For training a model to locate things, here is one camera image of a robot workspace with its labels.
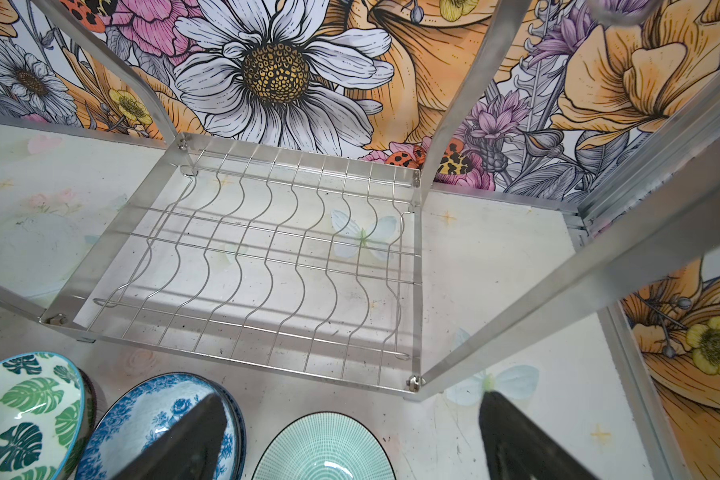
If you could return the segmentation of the blue floral bowl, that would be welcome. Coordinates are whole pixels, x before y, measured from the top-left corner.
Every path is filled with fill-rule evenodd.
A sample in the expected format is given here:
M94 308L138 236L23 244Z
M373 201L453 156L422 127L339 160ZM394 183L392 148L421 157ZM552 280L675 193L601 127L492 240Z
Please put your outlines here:
M77 479L112 479L177 424L205 397L221 397L226 427L214 477L240 479L247 439L239 405L220 384L173 372L152 377L127 391L104 414L78 462Z

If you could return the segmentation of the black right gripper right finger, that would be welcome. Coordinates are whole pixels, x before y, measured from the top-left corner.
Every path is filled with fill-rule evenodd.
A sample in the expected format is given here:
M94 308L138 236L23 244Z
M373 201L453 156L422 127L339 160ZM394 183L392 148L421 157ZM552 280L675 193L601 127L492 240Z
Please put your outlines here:
M497 391L483 394L479 427L491 479L575 480L594 477Z

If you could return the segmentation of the green leaf pattern bowl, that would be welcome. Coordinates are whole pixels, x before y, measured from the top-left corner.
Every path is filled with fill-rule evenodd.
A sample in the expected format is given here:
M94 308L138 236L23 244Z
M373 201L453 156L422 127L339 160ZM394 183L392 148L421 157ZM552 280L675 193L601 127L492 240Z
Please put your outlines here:
M0 479L68 479L94 430L96 395L68 358L0 362Z

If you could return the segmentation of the mint green striped bowl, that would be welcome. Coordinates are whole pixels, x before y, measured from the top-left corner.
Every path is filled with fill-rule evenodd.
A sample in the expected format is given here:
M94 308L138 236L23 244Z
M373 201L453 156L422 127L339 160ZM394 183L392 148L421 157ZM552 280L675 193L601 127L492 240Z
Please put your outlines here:
M270 442L254 479L394 479L391 461L361 422L316 412L287 425Z

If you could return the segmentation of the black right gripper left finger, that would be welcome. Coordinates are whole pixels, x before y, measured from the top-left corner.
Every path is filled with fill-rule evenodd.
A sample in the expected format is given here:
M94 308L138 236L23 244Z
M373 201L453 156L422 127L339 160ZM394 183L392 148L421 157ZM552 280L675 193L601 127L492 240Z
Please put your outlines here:
M225 429L222 398L206 396L114 479L213 479Z

